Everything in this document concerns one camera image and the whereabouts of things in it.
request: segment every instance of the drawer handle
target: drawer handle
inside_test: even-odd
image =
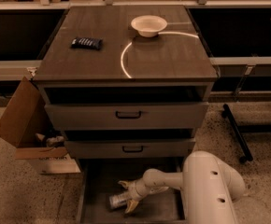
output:
[[[139,147],[125,147],[122,146],[122,151],[124,153],[141,153],[143,152],[144,147],[143,146],[139,146]]]
[[[118,119],[139,119],[142,116],[142,111],[137,112],[120,112],[116,111]]]

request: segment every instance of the concrete floor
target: concrete floor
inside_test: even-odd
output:
[[[243,175],[247,190],[235,203],[239,223],[271,224],[271,133],[245,134],[254,161],[240,164],[242,151],[221,117],[222,105],[211,103],[195,149],[217,155]],[[228,105],[238,124],[271,123],[271,102]],[[39,175],[26,161],[15,161],[14,150],[0,139],[0,224],[75,223],[83,174]]]

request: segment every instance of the open drawer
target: open drawer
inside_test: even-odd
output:
[[[149,168],[177,172],[177,159],[89,160],[85,166],[77,223],[186,223],[180,192],[174,189],[149,195],[128,217],[124,215],[125,207],[108,207],[109,197],[124,191],[118,181],[141,178]]]

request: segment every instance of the cabinet top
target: cabinet top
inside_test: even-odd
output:
[[[131,21],[167,21],[153,38]],[[102,48],[73,49],[76,37],[102,39]],[[41,81],[213,81],[216,73],[184,6],[71,7],[35,76]]]

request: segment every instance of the box flap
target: box flap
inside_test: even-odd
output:
[[[0,118],[0,137],[14,147],[34,147],[35,134],[50,127],[39,91],[24,77]]]
[[[61,158],[68,153],[65,147],[25,147],[16,148],[16,160]]]

